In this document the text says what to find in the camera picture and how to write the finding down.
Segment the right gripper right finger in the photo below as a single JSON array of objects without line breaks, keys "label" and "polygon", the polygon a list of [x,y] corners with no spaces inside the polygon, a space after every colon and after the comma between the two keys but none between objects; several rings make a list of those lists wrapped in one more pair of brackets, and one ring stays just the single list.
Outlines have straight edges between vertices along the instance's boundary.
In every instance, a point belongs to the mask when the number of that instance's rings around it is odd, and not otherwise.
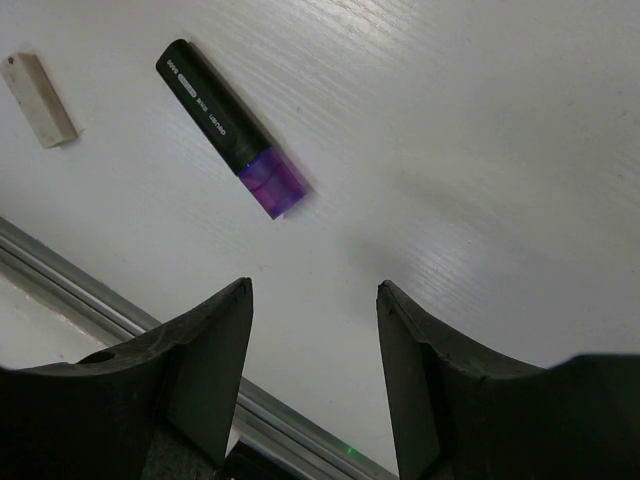
[{"label": "right gripper right finger", "polygon": [[403,479],[635,479],[639,359],[539,368],[435,318],[390,281],[376,310]]}]

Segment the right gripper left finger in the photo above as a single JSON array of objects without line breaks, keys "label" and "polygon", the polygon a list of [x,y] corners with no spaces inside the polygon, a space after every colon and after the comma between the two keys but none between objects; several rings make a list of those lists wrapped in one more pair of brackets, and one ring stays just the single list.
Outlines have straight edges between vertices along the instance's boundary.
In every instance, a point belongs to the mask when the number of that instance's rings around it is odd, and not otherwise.
[{"label": "right gripper left finger", "polygon": [[201,477],[225,463],[253,319],[238,279],[76,363],[1,372],[5,479]]}]

